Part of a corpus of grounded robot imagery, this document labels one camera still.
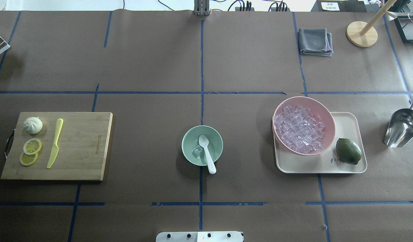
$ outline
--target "lime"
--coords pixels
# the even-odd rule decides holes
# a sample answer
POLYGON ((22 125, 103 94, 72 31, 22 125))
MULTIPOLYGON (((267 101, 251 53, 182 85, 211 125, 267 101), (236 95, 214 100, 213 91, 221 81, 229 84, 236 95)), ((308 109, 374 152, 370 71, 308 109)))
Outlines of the lime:
POLYGON ((362 158, 360 147, 354 141, 345 138, 339 138, 336 142, 336 153, 348 164, 358 164, 362 158))
POLYGON ((34 153, 33 155, 27 155, 26 153, 22 152, 20 155, 20 164, 28 166, 35 163, 37 159, 38 153, 34 153))
POLYGON ((39 139, 35 139, 35 138, 29 139, 23 145, 23 151, 26 155, 33 155, 33 154, 38 153, 41 147, 42 147, 42 143, 39 139))

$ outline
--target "knife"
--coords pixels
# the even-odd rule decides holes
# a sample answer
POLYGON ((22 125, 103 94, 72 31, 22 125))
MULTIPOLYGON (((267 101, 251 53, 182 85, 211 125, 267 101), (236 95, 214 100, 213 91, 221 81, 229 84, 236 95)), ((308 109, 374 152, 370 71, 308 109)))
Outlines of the knife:
POLYGON ((53 147, 51 148, 50 159, 48 159, 47 169, 50 169, 56 160, 57 154, 59 153, 59 147, 57 146, 57 141, 59 140, 60 131, 62 130, 63 119, 59 118, 56 121, 56 130, 54 131, 53 147))

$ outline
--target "napkin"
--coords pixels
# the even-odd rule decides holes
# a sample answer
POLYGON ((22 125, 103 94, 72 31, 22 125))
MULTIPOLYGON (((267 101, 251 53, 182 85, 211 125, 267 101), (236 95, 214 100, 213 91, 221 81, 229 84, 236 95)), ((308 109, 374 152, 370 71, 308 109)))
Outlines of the napkin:
POLYGON ((298 40, 303 54, 332 56, 332 34, 326 29, 299 29, 298 40))

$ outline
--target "wooden cutting board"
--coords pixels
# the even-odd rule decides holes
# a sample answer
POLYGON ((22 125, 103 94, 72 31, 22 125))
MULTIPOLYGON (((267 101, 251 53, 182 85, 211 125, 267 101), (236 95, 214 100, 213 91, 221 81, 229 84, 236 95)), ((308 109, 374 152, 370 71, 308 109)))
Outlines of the wooden cutting board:
POLYGON ((102 181, 111 123, 111 112, 20 113, 1 179, 102 181), (39 117, 42 121, 39 133, 28 134, 23 129, 23 122, 29 117, 39 117), (58 118, 63 119, 57 143, 59 153, 53 166, 47 169, 58 118), (25 142, 32 138, 41 140, 42 148, 34 164, 23 166, 19 158, 25 142))

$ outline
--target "small bowl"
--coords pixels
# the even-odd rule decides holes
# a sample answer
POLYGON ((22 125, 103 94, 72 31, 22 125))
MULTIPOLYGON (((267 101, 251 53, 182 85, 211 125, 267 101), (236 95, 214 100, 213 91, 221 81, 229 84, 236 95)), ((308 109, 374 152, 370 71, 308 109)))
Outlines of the small bowl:
POLYGON ((291 97, 291 98, 288 98, 288 99, 284 100, 282 103, 280 103, 278 105, 277 109, 275 109, 274 115, 272 116, 272 130, 274 132, 274 137, 275 137, 276 141, 278 141, 278 143, 281 146, 286 147, 291 152, 293 152, 297 155, 318 155, 320 153, 323 153, 325 150, 327 150, 332 145, 332 143, 335 139, 336 126, 335 126, 335 121, 333 119, 332 114, 319 101, 317 101, 315 99, 312 99, 312 98, 309 98, 309 97, 305 97, 305 96, 295 96, 295 97, 291 97), (317 151, 316 150, 311 150, 309 153, 303 154, 303 153, 297 152, 296 150, 292 150, 290 147, 285 145, 283 143, 283 141, 281 141, 281 139, 278 137, 277 131, 274 128, 274 117, 275 117, 275 115, 282 113, 283 108, 286 107, 286 106, 309 107, 311 109, 311 113, 314 117, 316 117, 317 115, 320 116, 321 121, 326 126, 324 128, 324 130, 322 130, 324 132, 324 136, 322 138, 323 148, 321 150, 317 150, 317 151))
POLYGON ((182 138, 181 150, 185 158, 192 164, 206 166, 207 161, 203 158, 203 152, 199 156, 193 155, 193 150, 199 144, 198 139, 202 134, 208 138, 208 150, 211 154, 211 158, 216 162, 223 152, 223 139, 219 132, 210 126, 199 125, 188 130, 182 138))

